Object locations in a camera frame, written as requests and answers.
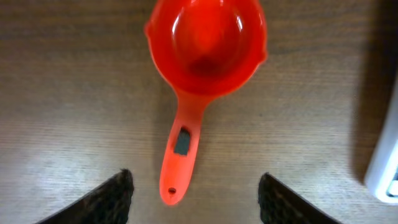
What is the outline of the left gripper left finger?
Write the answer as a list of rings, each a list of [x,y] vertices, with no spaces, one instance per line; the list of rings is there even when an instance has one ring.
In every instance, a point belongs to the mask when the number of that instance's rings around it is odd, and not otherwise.
[[[82,198],[37,224],[126,224],[133,193],[132,173],[122,169]]]

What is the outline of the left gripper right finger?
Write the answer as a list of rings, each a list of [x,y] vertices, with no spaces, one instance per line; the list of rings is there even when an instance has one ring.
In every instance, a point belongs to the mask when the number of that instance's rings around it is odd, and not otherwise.
[[[264,224],[339,224],[268,172],[259,182],[258,204]]]

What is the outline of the orange plastic measuring scoop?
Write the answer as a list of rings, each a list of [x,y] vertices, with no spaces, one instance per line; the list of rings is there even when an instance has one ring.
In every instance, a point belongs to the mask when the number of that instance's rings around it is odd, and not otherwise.
[[[145,26],[152,60],[177,97],[159,193],[178,204],[192,178],[207,106],[241,88],[266,61],[258,0],[159,0]]]

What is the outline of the white digital kitchen scale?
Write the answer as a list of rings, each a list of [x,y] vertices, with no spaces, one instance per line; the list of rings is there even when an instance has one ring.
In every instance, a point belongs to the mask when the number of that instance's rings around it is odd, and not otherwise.
[[[364,183],[378,200],[397,205],[397,81]]]

